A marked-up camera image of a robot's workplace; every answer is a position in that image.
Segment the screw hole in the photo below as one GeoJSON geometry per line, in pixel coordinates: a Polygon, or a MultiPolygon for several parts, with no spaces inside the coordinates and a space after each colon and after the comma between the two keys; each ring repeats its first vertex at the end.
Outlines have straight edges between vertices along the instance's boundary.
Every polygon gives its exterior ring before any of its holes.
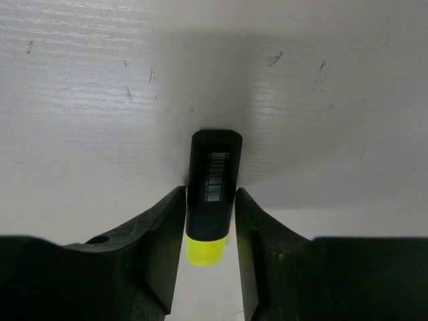
{"type": "Polygon", "coordinates": [[[101,244],[106,243],[108,240],[110,240],[109,237],[100,235],[91,238],[89,241],[86,242],[86,244],[101,244]]]}

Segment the barcode label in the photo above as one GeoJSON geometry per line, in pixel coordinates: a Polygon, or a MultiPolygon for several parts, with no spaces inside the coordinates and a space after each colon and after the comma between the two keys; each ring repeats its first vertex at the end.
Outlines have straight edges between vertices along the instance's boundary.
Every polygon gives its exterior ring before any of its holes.
{"type": "Polygon", "coordinates": [[[207,175],[205,177],[204,200],[219,202],[223,200],[225,190],[226,160],[228,152],[210,152],[208,154],[207,175]]]}

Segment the white table surface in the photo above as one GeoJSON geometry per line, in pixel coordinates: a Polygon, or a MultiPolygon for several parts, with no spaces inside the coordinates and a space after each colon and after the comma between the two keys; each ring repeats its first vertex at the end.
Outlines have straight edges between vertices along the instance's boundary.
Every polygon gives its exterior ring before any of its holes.
{"type": "MultiPolygon", "coordinates": [[[[426,1],[3,0],[0,58],[2,234],[85,242],[228,128],[239,185],[303,236],[427,235],[426,1]]],[[[167,320],[243,320],[240,291],[232,236],[183,256],[167,320]]]]}

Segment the scratch mark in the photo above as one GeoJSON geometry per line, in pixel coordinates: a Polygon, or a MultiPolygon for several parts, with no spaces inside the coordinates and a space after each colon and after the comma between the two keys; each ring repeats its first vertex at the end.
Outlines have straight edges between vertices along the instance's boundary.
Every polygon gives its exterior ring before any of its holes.
{"type": "Polygon", "coordinates": [[[240,310],[240,311],[235,312],[235,313],[232,313],[232,314],[228,314],[228,315],[226,315],[226,316],[222,317],[222,318],[220,319],[220,321],[222,321],[222,320],[226,321],[226,319],[229,319],[230,317],[232,317],[232,316],[236,316],[237,314],[240,314],[240,313],[243,313],[243,310],[240,310]]]}
{"type": "Polygon", "coordinates": [[[132,102],[132,95],[128,87],[126,87],[126,95],[128,96],[129,102],[132,102]]]}
{"type": "Polygon", "coordinates": [[[151,84],[154,83],[154,69],[150,67],[150,78],[148,79],[148,82],[151,84]]]}
{"type": "Polygon", "coordinates": [[[35,96],[35,97],[29,97],[29,98],[23,98],[23,99],[10,100],[9,102],[24,102],[26,100],[39,99],[39,98],[43,98],[43,97],[55,94],[56,92],[63,92],[64,90],[69,90],[69,89],[73,89],[73,88],[77,88],[77,87],[82,87],[82,86],[87,86],[87,85],[92,85],[92,84],[97,84],[97,82],[95,80],[93,82],[85,82],[83,84],[77,84],[77,85],[66,87],[66,88],[52,90],[51,92],[48,92],[47,94],[44,94],[44,95],[35,96]]]}
{"type": "Polygon", "coordinates": [[[29,41],[29,45],[28,45],[28,51],[27,51],[27,54],[29,54],[29,53],[31,52],[32,47],[33,47],[33,40],[30,40],[30,41],[29,41]]]}
{"type": "Polygon", "coordinates": [[[19,164],[19,165],[25,165],[25,162],[21,162],[19,160],[16,160],[12,157],[10,157],[9,155],[4,155],[6,158],[8,158],[9,160],[11,160],[12,162],[14,162],[15,164],[19,164]]]}
{"type": "Polygon", "coordinates": [[[315,84],[318,82],[318,80],[320,79],[320,76],[321,76],[321,73],[322,73],[322,68],[324,68],[324,65],[326,64],[326,61],[324,60],[323,62],[322,62],[322,64],[321,64],[321,67],[320,67],[320,71],[318,72],[318,77],[316,78],[316,80],[315,80],[315,84]]]}
{"type": "Polygon", "coordinates": [[[277,55],[277,56],[273,57],[273,58],[270,60],[270,63],[269,63],[269,66],[268,66],[268,67],[271,67],[271,66],[273,66],[274,64],[276,64],[276,63],[278,62],[278,60],[281,58],[281,56],[282,56],[282,51],[280,51],[280,54],[279,54],[279,55],[277,55]]]}

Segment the yellow highlighter tip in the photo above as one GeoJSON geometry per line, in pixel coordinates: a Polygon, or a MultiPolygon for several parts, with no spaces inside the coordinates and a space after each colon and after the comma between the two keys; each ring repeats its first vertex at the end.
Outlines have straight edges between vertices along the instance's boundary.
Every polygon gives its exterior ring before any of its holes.
{"type": "Polygon", "coordinates": [[[196,241],[187,238],[187,261],[195,266],[210,266],[221,261],[227,236],[215,241],[196,241]]]}

